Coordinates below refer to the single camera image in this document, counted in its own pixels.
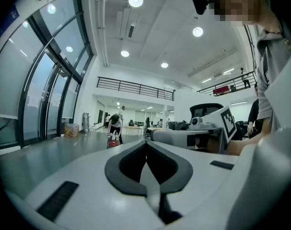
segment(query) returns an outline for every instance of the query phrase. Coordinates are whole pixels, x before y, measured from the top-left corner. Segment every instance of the gray floor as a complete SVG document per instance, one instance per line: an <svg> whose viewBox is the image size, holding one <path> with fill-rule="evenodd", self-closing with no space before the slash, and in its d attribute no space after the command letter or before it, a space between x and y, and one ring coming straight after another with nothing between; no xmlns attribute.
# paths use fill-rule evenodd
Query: gray floor
<svg viewBox="0 0 291 230"><path fill-rule="evenodd" d="M141 139L123 135L123 142ZM0 156L0 177L4 188L24 199L42 180L71 161L106 149L107 136L103 132L80 134L76 138L60 137L40 142Z"/></svg>

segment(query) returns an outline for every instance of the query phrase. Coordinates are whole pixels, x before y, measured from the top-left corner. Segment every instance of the round ceiling light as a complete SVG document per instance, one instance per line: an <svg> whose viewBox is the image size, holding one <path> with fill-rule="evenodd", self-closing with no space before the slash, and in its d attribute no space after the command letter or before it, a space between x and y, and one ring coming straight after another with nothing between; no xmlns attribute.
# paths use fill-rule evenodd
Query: round ceiling light
<svg viewBox="0 0 291 230"><path fill-rule="evenodd" d="M56 12L55 5L50 3L47 7L47 12L49 12L50 14L54 14Z"/></svg>
<svg viewBox="0 0 291 230"><path fill-rule="evenodd" d="M27 22L27 21L24 21L24 22L23 22L23 27L25 27L25 28L28 27L28 22Z"/></svg>
<svg viewBox="0 0 291 230"><path fill-rule="evenodd" d="M193 29L193 35L194 36L197 36L197 37L199 37L199 36L202 36L203 35L203 29L202 28L200 28L200 27L196 27L196 28L194 28Z"/></svg>
<svg viewBox="0 0 291 230"><path fill-rule="evenodd" d="M73 51L73 48L70 47L70 46L67 46L66 49L67 49L68 52L72 52Z"/></svg>
<svg viewBox="0 0 291 230"><path fill-rule="evenodd" d="M162 68L167 68L168 66L169 66L169 64L168 63L165 63L165 62L161 64L161 67Z"/></svg>
<svg viewBox="0 0 291 230"><path fill-rule="evenodd" d="M128 0L129 4L132 6L132 7L140 7L142 4L143 4L143 0Z"/></svg>
<svg viewBox="0 0 291 230"><path fill-rule="evenodd" d="M126 50L123 50L123 51L121 52L121 55L122 55L123 57L128 57L128 56L129 56L129 52L126 51Z"/></svg>

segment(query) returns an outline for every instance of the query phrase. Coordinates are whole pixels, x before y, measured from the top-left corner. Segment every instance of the table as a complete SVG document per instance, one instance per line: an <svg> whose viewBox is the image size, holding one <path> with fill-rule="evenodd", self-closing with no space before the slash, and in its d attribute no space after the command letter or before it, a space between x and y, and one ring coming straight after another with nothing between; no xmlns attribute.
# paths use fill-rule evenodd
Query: table
<svg viewBox="0 0 291 230"><path fill-rule="evenodd" d="M138 135L139 135L139 130L141 130L140 135L142 135L142 129L143 129L143 127L135 127L135 126L126 126L126 135L127 135L127 131L128 131L129 128L131 128L131 129L137 129L138 130Z"/></svg>
<svg viewBox="0 0 291 230"><path fill-rule="evenodd" d="M150 127L147 128L148 130L152 131L152 130L171 130L170 128L154 128L154 127Z"/></svg>

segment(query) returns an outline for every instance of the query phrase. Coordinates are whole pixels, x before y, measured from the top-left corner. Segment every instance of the qr code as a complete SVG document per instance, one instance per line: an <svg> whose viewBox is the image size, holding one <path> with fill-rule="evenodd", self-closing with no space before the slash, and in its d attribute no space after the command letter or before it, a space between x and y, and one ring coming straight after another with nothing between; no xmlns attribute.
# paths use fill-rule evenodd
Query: qr code
<svg viewBox="0 0 291 230"><path fill-rule="evenodd" d="M226 128L227 137L229 138L236 130L235 122L233 120L231 111L227 109L225 112L221 113L221 117Z"/></svg>

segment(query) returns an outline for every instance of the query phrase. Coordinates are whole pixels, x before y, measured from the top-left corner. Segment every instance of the red object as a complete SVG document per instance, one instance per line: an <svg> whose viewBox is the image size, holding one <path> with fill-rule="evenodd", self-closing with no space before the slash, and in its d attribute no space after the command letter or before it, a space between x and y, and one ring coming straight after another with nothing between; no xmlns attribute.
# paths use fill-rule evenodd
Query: red object
<svg viewBox="0 0 291 230"><path fill-rule="evenodd" d="M115 141L115 140L112 140L112 141L109 143L109 146L110 146L111 148L117 147L117 146L118 146L118 142Z"/></svg>
<svg viewBox="0 0 291 230"><path fill-rule="evenodd" d="M228 88L228 86L224 86L224 87L220 87L218 89L213 90L214 94L221 94L224 92L228 92L230 89Z"/></svg>

